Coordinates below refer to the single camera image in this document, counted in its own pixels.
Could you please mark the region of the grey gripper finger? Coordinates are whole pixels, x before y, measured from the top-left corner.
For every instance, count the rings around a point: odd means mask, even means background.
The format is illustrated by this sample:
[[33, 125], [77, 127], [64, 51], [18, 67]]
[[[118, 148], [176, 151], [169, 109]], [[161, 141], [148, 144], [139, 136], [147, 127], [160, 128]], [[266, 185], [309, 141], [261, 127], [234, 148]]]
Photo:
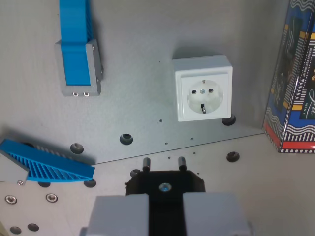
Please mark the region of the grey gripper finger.
[[149, 196], [97, 196], [85, 235], [149, 235]]
[[185, 193], [183, 205], [188, 236], [252, 235], [241, 204], [232, 193]]

